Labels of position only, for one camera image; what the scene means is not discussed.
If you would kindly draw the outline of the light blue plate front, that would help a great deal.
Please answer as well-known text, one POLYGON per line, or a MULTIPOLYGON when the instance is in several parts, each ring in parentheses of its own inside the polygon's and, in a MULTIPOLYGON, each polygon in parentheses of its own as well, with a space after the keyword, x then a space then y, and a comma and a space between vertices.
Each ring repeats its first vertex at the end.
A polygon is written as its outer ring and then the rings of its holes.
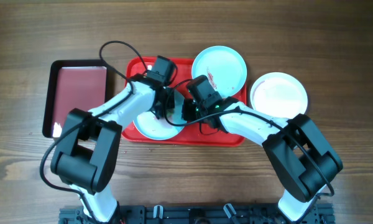
MULTIPOLYGON (((174 94, 175 108, 167 111, 167 118, 172 123, 185 124, 186 121, 182 119, 182 106, 185 97, 178 90, 175 90, 174 94)), ((158 141, 173 138, 183 129, 183 126, 172 126, 165 118, 157 119, 150 111, 137 116, 133 123, 143 136, 158 141)))

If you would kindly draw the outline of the light blue plate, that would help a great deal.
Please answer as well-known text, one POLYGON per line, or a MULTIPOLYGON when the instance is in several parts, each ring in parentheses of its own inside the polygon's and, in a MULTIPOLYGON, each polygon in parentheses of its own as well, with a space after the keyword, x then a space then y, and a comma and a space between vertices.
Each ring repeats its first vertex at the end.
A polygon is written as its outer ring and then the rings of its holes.
MULTIPOLYGON (((174 94, 175 108, 167 111, 167 118, 172 123, 185 124, 186 121, 182 119, 182 106, 185 97, 178 90, 175 90, 174 94)), ((158 141, 173 138, 183 129, 183 126, 172 126, 165 118, 157 119, 150 111, 137 116, 133 123, 143 136, 158 141)))
POLYGON ((193 61, 192 78, 205 75, 223 97, 235 96, 247 80, 247 65, 234 49, 222 45, 208 47, 193 61))

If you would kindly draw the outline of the light blue plate back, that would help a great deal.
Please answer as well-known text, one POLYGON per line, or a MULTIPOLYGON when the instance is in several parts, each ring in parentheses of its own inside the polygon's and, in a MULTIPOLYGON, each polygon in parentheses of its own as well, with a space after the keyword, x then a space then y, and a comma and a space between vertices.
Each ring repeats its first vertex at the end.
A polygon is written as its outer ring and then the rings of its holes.
POLYGON ((193 61, 192 78, 205 75, 223 97, 235 96, 247 80, 247 65, 234 49, 222 45, 208 47, 193 61))

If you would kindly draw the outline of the white plate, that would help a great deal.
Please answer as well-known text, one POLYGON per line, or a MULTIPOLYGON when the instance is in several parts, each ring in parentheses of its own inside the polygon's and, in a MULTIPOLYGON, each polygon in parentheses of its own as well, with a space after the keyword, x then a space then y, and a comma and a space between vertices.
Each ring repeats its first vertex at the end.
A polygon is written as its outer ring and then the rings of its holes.
POLYGON ((270 72, 253 83, 250 102, 258 112, 292 119, 306 113, 308 94, 295 77, 283 72, 270 72))

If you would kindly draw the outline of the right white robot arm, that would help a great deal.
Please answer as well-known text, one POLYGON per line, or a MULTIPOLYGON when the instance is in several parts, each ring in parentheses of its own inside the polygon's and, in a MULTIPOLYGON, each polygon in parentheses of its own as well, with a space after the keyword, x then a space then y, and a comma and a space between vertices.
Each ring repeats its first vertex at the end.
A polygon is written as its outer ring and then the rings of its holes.
POLYGON ((330 183, 342 171, 343 163, 307 115, 271 117, 228 97, 210 105, 186 99, 182 118, 262 146, 285 189, 278 209, 288 222, 302 221, 316 200, 325 195, 325 187, 329 188, 327 196, 334 195, 330 183))

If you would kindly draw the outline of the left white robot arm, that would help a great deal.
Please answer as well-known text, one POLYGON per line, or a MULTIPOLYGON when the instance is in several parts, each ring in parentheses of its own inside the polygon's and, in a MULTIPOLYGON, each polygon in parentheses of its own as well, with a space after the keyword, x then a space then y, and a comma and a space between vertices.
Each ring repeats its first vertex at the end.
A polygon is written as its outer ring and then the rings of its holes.
POLYGON ((60 137, 47 149, 52 154, 50 170, 78 194, 84 220, 119 223, 119 203, 112 195, 113 176, 122 129, 138 115, 165 101, 169 82, 157 75, 137 74, 122 92, 89 111, 69 112, 60 137))

